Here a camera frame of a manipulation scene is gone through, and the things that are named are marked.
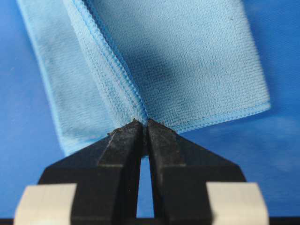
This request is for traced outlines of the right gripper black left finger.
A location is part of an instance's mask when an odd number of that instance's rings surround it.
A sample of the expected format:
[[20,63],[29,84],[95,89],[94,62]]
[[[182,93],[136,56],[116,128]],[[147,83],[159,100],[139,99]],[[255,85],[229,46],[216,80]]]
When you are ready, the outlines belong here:
[[29,185],[16,225],[120,225],[136,215],[143,126],[137,120],[48,166]]

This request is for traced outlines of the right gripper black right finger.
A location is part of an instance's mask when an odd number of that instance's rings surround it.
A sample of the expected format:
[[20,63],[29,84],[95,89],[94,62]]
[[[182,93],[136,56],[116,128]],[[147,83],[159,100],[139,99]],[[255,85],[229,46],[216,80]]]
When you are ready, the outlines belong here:
[[240,167],[148,121],[155,217],[151,225],[266,225],[268,210]]

